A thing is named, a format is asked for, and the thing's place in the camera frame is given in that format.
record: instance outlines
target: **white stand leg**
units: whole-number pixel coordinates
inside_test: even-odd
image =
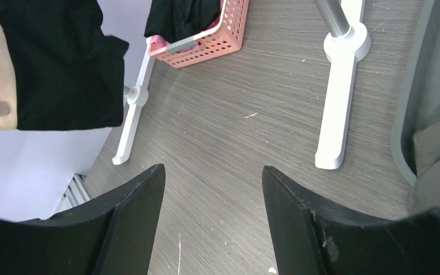
[[[114,165],[119,165],[126,162],[131,155],[132,143],[136,135],[138,128],[139,117],[143,106],[149,97],[147,87],[149,85],[149,79],[151,78],[152,67],[154,65],[154,57],[150,57],[149,38],[147,39],[146,52],[144,53],[143,63],[141,70],[139,71],[139,77],[137,78],[136,86],[133,88],[124,87],[124,96],[127,98],[129,104],[129,111],[124,122],[124,129],[120,137],[119,147],[117,149],[117,155],[112,158]]]
[[[341,6],[347,16],[349,30],[338,37],[329,33],[324,41],[331,70],[315,155],[316,167],[329,170],[339,168],[343,162],[356,64],[368,54],[372,46],[367,28],[360,22],[365,0],[343,0]]]

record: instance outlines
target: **gray metal tube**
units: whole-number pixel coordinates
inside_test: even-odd
[[[331,36],[340,37],[350,30],[350,24],[348,24],[347,17],[338,0],[314,0],[314,2],[327,24]]]

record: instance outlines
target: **laundry basket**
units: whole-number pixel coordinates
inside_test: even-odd
[[[218,25],[166,47],[149,51],[150,56],[174,68],[182,68],[242,49],[249,0],[223,0]],[[195,46],[187,52],[179,51]]]

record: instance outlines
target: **black garment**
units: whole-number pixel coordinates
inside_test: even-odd
[[[97,0],[0,0],[18,129],[120,126],[129,44],[104,36],[102,19]]]
[[[205,30],[220,12],[220,0],[152,0],[144,36],[174,43]]]

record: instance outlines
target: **gray wood flooring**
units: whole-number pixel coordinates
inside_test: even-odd
[[[341,169],[314,166],[329,62],[311,0],[251,0],[243,49],[181,70],[156,62],[129,162],[114,129],[87,177],[93,197],[164,163],[166,192],[150,274],[269,274],[276,267],[261,173],[273,165],[311,190],[397,219],[412,188],[390,135],[422,0],[367,0],[372,49],[356,75]]]

